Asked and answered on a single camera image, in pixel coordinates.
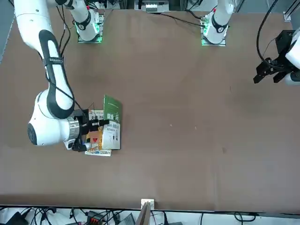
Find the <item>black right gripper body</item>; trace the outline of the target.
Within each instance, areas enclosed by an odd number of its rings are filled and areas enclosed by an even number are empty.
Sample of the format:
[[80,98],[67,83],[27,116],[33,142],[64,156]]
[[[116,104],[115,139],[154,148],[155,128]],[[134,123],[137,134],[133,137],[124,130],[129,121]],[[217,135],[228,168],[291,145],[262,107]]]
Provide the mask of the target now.
[[79,112],[78,121],[80,125],[79,140],[84,141],[86,135],[90,131],[89,109]]

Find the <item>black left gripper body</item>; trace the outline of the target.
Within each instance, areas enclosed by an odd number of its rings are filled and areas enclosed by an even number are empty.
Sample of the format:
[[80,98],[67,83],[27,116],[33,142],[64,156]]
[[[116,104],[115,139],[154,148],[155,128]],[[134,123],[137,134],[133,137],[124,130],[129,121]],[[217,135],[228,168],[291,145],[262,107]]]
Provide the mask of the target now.
[[294,30],[282,30],[280,34],[276,37],[275,41],[278,52],[278,62],[283,62],[285,60],[285,55],[290,48],[293,34]]

